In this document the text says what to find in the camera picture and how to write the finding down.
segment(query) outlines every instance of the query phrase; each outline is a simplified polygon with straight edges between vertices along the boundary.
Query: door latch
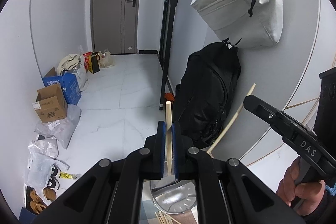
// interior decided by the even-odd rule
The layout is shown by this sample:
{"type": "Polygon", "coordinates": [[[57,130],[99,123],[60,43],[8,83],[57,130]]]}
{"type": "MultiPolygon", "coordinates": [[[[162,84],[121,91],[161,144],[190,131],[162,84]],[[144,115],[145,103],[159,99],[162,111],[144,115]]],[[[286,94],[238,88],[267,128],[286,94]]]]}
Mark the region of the door latch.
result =
{"type": "Polygon", "coordinates": [[[132,7],[135,7],[137,5],[137,0],[127,0],[132,2],[132,7]]]}

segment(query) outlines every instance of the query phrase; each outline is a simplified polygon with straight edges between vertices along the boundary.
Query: shoe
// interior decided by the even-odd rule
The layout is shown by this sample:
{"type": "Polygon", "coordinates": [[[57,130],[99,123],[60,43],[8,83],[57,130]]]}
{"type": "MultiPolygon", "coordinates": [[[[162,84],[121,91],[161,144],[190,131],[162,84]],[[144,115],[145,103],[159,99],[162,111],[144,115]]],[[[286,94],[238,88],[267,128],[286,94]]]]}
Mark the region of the shoe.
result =
{"type": "Polygon", "coordinates": [[[56,200],[56,192],[53,189],[50,188],[44,188],[43,189],[43,194],[46,197],[47,200],[54,201],[56,200]]]}
{"type": "Polygon", "coordinates": [[[47,187],[57,191],[59,189],[59,182],[56,178],[51,177],[48,181],[47,187]]]}
{"type": "Polygon", "coordinates": [[[34,213],[38,215],[47,207],[46,205],[40,204],[36,201],[31,201],[29,205],[30,208],[34,211],[34,213]]]}
{"type": "Polygon", "coordinates": [[[32,190],[32,191],[30,192],[30,198],[31,198],[33,201],[37,202],[37,203],[41,203],[41,204],[43,204],[42,199],[36,194],[36,191],[35,191],[35,190],[32,190]]]}
{"type": "Polygon", "coordinates": [[[59,169],[57,165],[53,164],[51,167],[51,170],[52,170],[52,174],[51,174],[52,177],[55,177],[57,179],[61,177],[61,169],[59,169]]]}

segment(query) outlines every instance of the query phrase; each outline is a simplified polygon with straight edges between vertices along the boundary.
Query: finger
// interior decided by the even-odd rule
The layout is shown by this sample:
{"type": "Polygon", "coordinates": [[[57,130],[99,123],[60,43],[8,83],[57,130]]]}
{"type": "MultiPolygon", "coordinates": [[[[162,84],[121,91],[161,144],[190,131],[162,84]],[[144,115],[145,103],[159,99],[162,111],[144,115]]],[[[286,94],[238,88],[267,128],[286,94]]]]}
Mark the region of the finger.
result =
{"type": "Polygon", "coordinates": [[[295,194],[302,199],[320,202],[324,194],[324,187],[319,182],[301,183],[295,188],[295,194]]]}
{"type": "Polygon", "coordinates": [[[289,168],[289,171],[291,173],[292,179],[296,180],[299,177],[300,174],[300,167],[299,167],[299,163],[300,163],[300,156],[298,156],[293,162],[292,165],[289,168]]]}
{"type": "Polygon", "coordinates": [[[291,205],[291,202],[287,199],[284,189],[284,180],[281,180],[278,186],[276,194],[288,205],[291,205]]]}
{"type": "Polygon", "coordinates": [[[301,216],[310,215],[319,206],[320,201],[311,201],[306,199],[302,205],[296,210],[296,212],[301,216]]]}
{"type": "Polygon", "coordinates": [[[295,184],[290,173],[290,167],[287,168],[285,176],[283,177],[283,187],[287,200],[292,201],[295,198],[295,184]]]}
{"type": "Polygon", "coordinates": [[[324,181],[321,183],[301,183],[295,188],[298,197],[305,199],[296,211],[299,215],[311,214],[320,204],[324,195],[324,181]]]}

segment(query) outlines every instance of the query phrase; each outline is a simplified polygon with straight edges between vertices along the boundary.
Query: sleeve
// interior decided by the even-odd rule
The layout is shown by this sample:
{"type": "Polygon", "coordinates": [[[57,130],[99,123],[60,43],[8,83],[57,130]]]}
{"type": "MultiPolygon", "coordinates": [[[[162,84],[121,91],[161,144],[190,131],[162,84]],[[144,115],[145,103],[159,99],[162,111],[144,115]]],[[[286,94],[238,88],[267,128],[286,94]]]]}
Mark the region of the sleeve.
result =
{"type": "Polygon", "coordinates": [[[313,211],[310,215],[304,216],[303,219],[307,224],[316,223],[323,213],[326,211],[328,205],[331,203],[332,197],[328,194],[327,191],[324,192],[323,198],[319,204],[319,206],[313,211]]]}

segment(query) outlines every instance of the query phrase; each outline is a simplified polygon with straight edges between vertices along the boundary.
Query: slipper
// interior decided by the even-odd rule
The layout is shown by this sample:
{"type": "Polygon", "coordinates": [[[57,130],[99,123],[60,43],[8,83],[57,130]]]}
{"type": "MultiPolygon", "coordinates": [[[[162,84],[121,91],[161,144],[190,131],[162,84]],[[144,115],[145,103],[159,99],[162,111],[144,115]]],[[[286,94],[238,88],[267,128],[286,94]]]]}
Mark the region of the slipper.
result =
{"type": "Polygon", "coordinates": [[[32,190],[32,191],[30,192],[30,198],[31,198],[33,201],[37,202],[37,203],[41,203],[41,204],[43,204],[42,199],[36,194],[36,191],[35,191],[35,190],[32,190]]]}
{"type": "Polygon", "coordinates": [[[56,192],[53,189],[50,188],[44,188],[43,189],[43,194],[46,197],[47,200],[54,201],[56,200],[56,192]]]}
{"type": "Polygon", "coordinates": [[[34,213],[37,213],[38,215],[47,207],[46,205],[40,204],[35,201],[31,201],[29,205],[30,208],[34,211],[34,213]]]}

